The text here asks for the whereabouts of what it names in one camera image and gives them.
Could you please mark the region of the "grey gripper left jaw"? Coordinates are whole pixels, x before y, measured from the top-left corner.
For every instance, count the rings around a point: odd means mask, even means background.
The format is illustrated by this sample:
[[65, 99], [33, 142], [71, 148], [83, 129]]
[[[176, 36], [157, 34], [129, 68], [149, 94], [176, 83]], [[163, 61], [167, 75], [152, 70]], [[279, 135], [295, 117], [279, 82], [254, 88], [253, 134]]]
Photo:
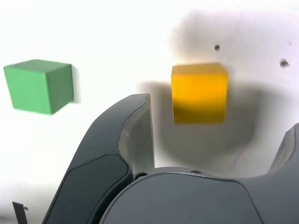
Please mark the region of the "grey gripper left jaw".
[[96, 224], [134, 175], [152, 169], [150, 95], [134, 94], [89, 127], [44, 217], [45, 224]]

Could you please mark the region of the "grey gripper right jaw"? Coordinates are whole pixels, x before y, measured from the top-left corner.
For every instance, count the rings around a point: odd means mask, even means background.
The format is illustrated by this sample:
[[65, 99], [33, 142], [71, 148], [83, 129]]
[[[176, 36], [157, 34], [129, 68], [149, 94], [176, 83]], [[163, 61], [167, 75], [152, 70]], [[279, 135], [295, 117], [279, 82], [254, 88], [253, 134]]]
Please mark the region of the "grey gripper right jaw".
[[299, 221], [299, 127], [286, 132], [265, 175], [224, 179], [154, 173], [126, 187], [103, 224], [296, 224]]

